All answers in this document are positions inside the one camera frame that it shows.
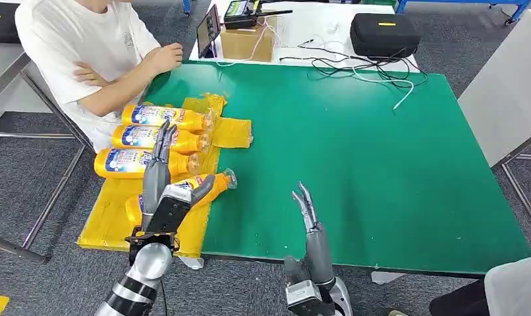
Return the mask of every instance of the metal frame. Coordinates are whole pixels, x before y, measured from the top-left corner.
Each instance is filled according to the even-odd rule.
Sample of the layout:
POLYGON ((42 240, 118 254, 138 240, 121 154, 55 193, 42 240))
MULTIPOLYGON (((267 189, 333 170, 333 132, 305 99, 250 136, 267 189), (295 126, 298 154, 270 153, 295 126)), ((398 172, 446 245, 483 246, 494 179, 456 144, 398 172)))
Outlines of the metal frame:
POLYGON ((52 192, 52 195, 48 202, 46 203, 43 211, 40 213, 35 224, 31 228, 31 231, 25 238, 22 246, 18 246, 11 242, 8 242, 0 238, 0 249, 13 253, 19 257, 31 260, 36 263, 47 263, 50 259, 49 256, 40 255, 36 252, 30 250, 31 245, 36 239, 40 229, 46 222, 48 215, 54 208, 58 197, 62 193, 62 190, 66 186, 79 158, 83 154, 86 148, 90 148, 94 152, 93 146, 90 143, 89 139, 81 132, 81 130, 71 121, 66 114, 60 110, 60 108, 52 102, 52 99, 40 88, 40 86, 34 81, 32 76, 26 70, 26 67, 29 65, 29 57, 23 53, 21 54, 7 69, 2 75, 0 75, 0 94, 5 90, 5 88, 15 79, 17 75, 20 75, 21 78, 33 89, 38 97, 45 103, 45 105, 54 113, 64 125, 72 132, 72 134, 16 134, 16 133, 3 133, 0 132, 0 137, 5 138, 45 138, 45 139, 77 139, 80 141, 81 146, 78 151, 75 153, 72 161, 66 168, 64 175, 60 178, 60 182, 56 186, 56 189, 52 192))
POLYGON ((518 179, 510 169, 509 163, 514 159, 519 160, 531 160, 531 155, 523 154, 522 152, 528 149, 531 146, 531 137, 523 142, 521 145, 519 145, 517 148, 512 150, 510 154, 506 155, 506 157, 502 158, 496 165, 492 166, 492 170, 496 171, 497 169, 502 169, 504 173, 506 174, 506 177, 508 178, 508 181, 510 184, 512 184, 512 187, 514 188, 514 191, 516 192, 517 196, 520 198, 524 208, 526 209, 528 215, 531 218, 531 202, 527 198, 524 190, 520 186, 520 183, 518 182, 518 179))
POLYGON ((520 19, 520 16, 524 12, 524 10, 529 5, 529 0, 398 0, 397 9, 395 9, 395 14, 403 14, 403 10, 405 9, 405 5, 408 2, 446 2, 446 3, 488 3, 489 9, 491 9, 495 5, 516 5, 518 6, 518 9, 514 14, 512 14, 512 17, 508 18, 505 21, 505 25, 511 24, 513 22, 517 22, 520 19))

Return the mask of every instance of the tablet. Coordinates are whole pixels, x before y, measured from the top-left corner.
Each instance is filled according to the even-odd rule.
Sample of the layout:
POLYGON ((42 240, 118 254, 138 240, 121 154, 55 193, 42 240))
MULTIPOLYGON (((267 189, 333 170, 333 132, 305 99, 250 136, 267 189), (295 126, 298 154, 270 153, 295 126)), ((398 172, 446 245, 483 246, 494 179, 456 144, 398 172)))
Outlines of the tablet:
POLYGON ((219 25, 219 16, 217 15, 217 5, 213 5, 210 11, 205 15, 203 21, 197 29, 198 38, 198 57, 202 58, 208 52, 212 41, 221 33, 219 25))

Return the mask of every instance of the black case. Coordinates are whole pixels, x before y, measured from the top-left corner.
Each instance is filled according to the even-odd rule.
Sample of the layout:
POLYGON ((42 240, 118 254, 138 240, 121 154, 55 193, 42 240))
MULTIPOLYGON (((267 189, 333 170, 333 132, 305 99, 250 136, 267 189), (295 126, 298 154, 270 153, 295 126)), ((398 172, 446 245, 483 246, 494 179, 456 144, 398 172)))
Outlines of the black case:
POLYGON ((358 13, 350 29, 354 52, 367 57, 405 58, 419 46, 420 35, 400 14, 358 13))
POLYGON ((15 27, 17 7, 19 4, 16 3, 0 3, 0 43, 20 43, 15 27))

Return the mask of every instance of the walkie-talkie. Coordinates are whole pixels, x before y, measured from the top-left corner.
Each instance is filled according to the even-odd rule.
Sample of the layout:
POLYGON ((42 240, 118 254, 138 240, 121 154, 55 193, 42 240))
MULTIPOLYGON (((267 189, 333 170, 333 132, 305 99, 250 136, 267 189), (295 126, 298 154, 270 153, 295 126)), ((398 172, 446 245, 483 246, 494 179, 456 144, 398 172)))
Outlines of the walkie-talkie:
POLYGON ((293 13, 293 10, 262 12, 260 0, 251 2, 250 0, 232 1, 225 13, 224 23, 229 30, 237 28, 253 28, 258 23, 258 18, 262 16, 279 15, 293 13))

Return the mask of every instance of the white t-shirt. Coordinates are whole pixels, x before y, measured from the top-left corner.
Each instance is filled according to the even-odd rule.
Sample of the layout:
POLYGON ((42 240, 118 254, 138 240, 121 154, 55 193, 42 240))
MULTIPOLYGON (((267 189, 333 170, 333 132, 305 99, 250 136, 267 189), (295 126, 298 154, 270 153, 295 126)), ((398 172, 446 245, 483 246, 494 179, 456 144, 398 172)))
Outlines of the white t-shirt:
POLYGON ((97 117, 78 100, 101 87, 77 82, 74 61, 91 65, 112 81, 132 70, 159 43, 130 3, 111 1, 95 13, 75 0, 26 0, 15 12, 21 44, 37 64, 60 108, 89 137, 98 152, 111 146, 120 112, 97 117))
POLYGON ((531 316, 531 257, 490 269, 485 293, 491 316, 531 316))

